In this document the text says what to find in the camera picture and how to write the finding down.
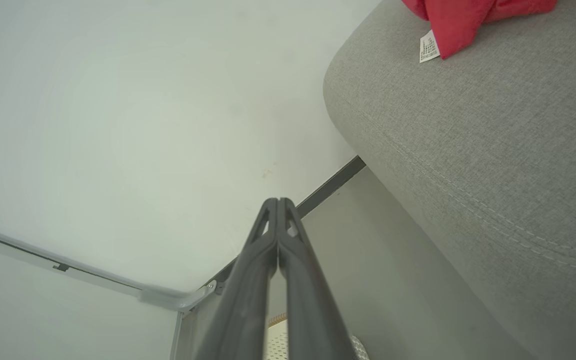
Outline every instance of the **red fabric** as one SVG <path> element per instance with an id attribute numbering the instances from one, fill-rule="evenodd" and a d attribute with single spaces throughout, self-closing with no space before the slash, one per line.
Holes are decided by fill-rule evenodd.
<path id="1" fill-rule="evenodd" d="M 547 13 L 557 0 L 402 0 L 419 18 L 430 20 L 442 59 L 473 43 L 477 29 L 512 16 Z"/>

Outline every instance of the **gray sofa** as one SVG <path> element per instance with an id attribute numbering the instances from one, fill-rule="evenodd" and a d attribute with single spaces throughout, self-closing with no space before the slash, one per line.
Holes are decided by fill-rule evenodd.
<path id="1" fill-rule="evenodd" d="M 419 64 L 429 29 L 382 2 L 329 66 L 329 116 L 510 335 L 576 359 L 576 2 Z"/>

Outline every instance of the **red garment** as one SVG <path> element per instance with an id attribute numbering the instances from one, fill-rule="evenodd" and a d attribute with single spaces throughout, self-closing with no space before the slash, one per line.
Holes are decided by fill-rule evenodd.
<path id="1" fill-rule="evenodd" d="M 419 18 L 430 20 L 442 59 L 471 45 L 482 24 L 512 16 L 547 13 L 557 3 L 557 0 L 402 1 Z"/>

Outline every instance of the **metal bracket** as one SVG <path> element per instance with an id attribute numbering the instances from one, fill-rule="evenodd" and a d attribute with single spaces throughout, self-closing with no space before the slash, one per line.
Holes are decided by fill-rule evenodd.
<path id="1" fill-rule="evenodd" d="M 173 310 L 187 314 L 195 306 L 197 306 L 206 296 L 212 294 L 217 288 L 217 281 L 210 281 L 206 286 L 202 286 L 199 290 L 192 292 L 183 297 L 166 294 L 157 290 L 141 290 L 137 295 L 137 299 L 142 303 L 160 306 L 165 309 Z"/>

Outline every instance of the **sofa cushion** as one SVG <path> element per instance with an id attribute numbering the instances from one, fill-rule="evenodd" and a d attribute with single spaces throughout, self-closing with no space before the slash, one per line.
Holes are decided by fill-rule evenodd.
<path id="1" fill-rule="evenodd" d="M 382 2 L 330 64 L 330 118 L 511 335 L 576 359 L 576 2 L 419 64 L 429 29 Z"/>

